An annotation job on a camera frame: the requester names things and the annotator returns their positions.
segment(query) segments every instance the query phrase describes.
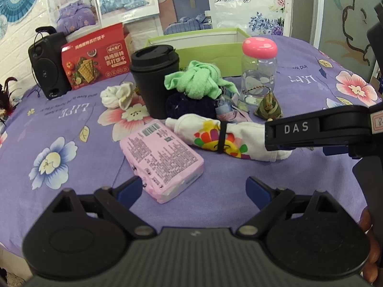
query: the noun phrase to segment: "feathered mask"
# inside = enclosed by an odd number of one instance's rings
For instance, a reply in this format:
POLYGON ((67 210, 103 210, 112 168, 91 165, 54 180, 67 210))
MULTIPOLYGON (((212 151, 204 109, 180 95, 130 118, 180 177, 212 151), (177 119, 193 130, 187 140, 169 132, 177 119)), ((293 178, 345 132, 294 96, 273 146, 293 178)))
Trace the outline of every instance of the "feathered mask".
POLYGON ((4 88, 0 85, 0 121, 5 124, 5 118, 9 117, 14 111, 16 106, 12 105, 12 101, 10 99, 12 93, 9 92, 8 83, 10 81, 17 81, 14 77, 9 77, 5 80, 4 88))

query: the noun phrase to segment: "red cracker box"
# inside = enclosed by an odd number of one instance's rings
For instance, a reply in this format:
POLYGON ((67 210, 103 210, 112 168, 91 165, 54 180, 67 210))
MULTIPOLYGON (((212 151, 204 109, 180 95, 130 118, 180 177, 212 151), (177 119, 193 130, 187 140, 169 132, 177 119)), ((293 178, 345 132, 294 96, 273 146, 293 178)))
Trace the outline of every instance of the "red cracker box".
POLYGON ((129 72, 122 24, 87 34, 62 47, 61 59, 72 89, 129 72))

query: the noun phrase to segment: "green box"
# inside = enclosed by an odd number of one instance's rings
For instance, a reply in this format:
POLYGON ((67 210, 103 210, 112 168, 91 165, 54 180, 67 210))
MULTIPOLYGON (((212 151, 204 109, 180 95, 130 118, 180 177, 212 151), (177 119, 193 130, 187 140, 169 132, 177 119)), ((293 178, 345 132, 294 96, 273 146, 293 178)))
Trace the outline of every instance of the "green box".
POLYGON ((151 38, 146 46, 166 44, 174 47, 180 57, 180 69, 198 60, 214 63, 222 77, 240 76, 242 43, 249 37, 239 28, 206 29, 151 38))

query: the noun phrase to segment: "finger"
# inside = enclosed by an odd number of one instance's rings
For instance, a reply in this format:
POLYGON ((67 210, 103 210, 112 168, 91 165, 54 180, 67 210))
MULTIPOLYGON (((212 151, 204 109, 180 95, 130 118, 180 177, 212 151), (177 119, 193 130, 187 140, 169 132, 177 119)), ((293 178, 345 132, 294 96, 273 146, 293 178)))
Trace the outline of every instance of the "finger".
POLYGON ((372 226, 371 215, 367 207, 364 208, 361 212, 359 225, 362 228, 363 232, 367 232, 372 226))
POLYGON ((375 282, 378 277, 378 266, 375 263, 367 262, 363 268, 363 277, 370 284, 375 282))
POLYGON ((370 254, 368 256, 368 261, 375 263, 378 261, 380 256, 380 246, 372 230, 368 231, 367 237, 370 239, 370 254))

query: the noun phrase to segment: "transparent water bottle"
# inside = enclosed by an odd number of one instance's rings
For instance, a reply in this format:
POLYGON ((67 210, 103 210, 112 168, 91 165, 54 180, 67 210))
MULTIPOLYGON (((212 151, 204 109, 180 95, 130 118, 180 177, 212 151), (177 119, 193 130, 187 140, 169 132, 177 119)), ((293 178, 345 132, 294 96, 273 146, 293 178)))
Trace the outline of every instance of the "transparent water bottle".
POLYGON ((243 42, 242 50, 241 100, 259 105, 269 91, 274 91, 278 47, 270 39, 251 37, 243 42))

